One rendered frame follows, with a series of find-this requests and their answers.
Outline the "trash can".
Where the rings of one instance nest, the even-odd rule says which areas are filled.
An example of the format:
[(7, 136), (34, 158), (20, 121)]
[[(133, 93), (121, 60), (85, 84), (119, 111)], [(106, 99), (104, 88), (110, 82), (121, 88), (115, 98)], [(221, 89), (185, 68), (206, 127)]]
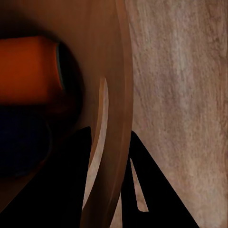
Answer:
[(124, 0), (0, 0), (0, 39), (44, 36), (62, 42), (81, 108), (49, 124), (46, 160), (0, 180), (0, 213), (76, 131), (91, 127), (91, 166), (101, 130), (104, 84), (108, 121), (97, 176), (79, 228), (109, 228), (121, 194), (133, 122), (133, 56)]

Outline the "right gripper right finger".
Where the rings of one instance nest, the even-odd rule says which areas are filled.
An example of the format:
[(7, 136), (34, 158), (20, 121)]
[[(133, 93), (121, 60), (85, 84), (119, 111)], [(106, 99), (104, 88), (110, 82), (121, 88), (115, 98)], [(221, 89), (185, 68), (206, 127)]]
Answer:
[[(130, 158), (149, 212), (138, 210)], [(134, 131), (131, 132), (121, 200), (123, 228), (199, 228)]]

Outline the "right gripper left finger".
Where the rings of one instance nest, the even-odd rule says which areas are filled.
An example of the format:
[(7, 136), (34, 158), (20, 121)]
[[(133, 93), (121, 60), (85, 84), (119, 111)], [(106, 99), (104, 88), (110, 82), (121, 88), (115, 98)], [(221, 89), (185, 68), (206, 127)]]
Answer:
[(0, 228), (79, 228), (92, 146), (74, 132), (0, 213)]

